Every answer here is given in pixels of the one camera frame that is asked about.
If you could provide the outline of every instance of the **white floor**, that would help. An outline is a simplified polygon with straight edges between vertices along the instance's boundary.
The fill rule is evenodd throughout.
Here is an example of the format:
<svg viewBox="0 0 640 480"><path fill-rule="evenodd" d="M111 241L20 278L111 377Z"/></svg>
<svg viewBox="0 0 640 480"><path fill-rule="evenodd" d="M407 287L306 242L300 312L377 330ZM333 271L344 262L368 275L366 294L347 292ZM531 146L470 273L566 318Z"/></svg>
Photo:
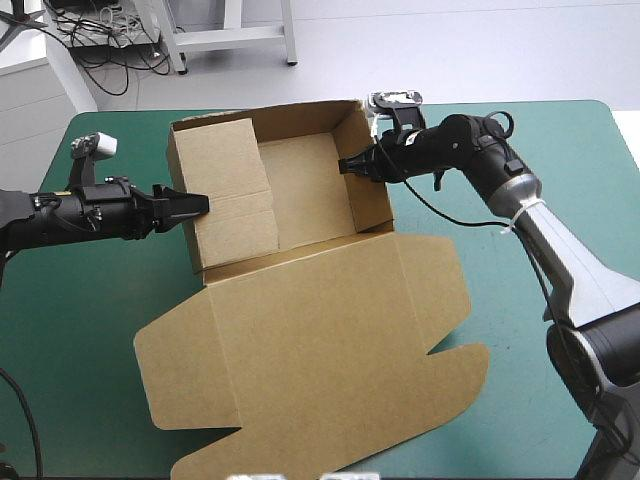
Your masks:
<svg viewBox="0 0 640 480"><path fill-rule="evenodd" d="M99 108L245 108L376 89L413 88L428 103L597 99L640 110L640 0L293 0L300 63L284 47L188 56L189 74L133 76ZM222 0L172 0L178 24L210 28ZM246 0L246 25L279 0ZM120 70L99 72L112 89Z"/></svg>

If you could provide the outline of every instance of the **cardboard box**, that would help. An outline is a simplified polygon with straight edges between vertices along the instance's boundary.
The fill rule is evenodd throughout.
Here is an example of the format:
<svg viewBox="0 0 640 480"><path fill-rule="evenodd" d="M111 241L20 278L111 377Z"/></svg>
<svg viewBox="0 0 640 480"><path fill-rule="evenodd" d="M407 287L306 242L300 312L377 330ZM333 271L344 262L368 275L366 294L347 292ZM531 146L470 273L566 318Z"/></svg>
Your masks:
<svg viewBox="0 0 640 480"><path fill-rule="evenodd" d="M384 185L339 174L369 142L352 101L174 124L174 183L212 198L185 230L206 287L142 329L136 355L159 428L240 429L172 478L311 480L479 393L484 346L427 355L469 313L452 242L394 233Z"/></svg>

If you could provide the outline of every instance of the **wire bundle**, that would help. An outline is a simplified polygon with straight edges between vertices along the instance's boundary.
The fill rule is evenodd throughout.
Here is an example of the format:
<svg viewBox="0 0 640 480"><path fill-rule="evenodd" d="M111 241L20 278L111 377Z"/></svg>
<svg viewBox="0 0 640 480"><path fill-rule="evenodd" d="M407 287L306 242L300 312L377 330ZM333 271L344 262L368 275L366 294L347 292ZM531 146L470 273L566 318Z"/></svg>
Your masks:
<svg viewBox="0 0 640 480"><path fill-rule="evenodd" d="M69 42L70 47L68 48L72 58L84 70L94 85L108 95L119 97L125 95L129 90L130 70L150 71L161 76L169 75L171 66L168 62L168 54L162 52L162 58L156 63L152 63L145 57L146 52L143 48L138 45L139 37L144 35L149 39L149 43L154 45L154 48L161 51L159 45L153 42L138 15L125 12L119 3L98 10L95 2L93 0L89 1L93 6L95 18L87 18L86 11L74 14L64 9L55 8L49 0L43 0L43 3L51 12L51 18L56 24L57 31L63 39ZM63 39L46 29L38 28L38 30L67 48L67 44ZM96 41L94 38L96 34L104 36L106 43L102 44ZM83 56L76 47L93 47L92 50L96 51L100 49L101 55L89 58L88 56ZM131 47L135 50L142 64L138 63L136 65L127 61L126 54L123 52L126 47ZM116 52L123 54L120 55L120 58L117 58ZM92 70L106 65L116 65L124 71L125 85L122 90L117 92L108 90L91 73Z"/></svg>

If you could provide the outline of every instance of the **box lid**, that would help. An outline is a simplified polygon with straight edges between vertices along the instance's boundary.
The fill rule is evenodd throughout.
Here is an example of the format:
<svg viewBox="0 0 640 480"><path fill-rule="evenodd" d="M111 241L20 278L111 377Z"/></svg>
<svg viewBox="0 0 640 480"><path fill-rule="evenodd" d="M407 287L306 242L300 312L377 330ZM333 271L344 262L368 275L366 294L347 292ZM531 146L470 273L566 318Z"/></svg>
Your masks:
<svg viewBox="0 0 640 480"><path fill-rule="evenodd" d="M252 262L212 272L136 336L157 426L242 427L172 478L311 480L442 425L479 393L484 346L427 355L469 312L450 240L358 234Z"/></svg>

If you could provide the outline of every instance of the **white bracket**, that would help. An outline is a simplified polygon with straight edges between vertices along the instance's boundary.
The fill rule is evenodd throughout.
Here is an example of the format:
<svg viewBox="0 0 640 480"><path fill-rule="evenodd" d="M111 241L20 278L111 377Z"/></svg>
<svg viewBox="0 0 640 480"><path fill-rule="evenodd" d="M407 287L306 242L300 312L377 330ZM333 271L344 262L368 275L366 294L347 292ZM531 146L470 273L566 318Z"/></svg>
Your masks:
<svg viewBox="0 0 640 480"><path fill-rule="evenodd" d="M174 70L180 74L187 73L185 53L279 43L286 45L287 63L297 64L291 0L281 0L281 24L246 28L242 27L242 2L243 0L225 0L224 29L222 30L178 32L167 0L151 0Z"/></svg>

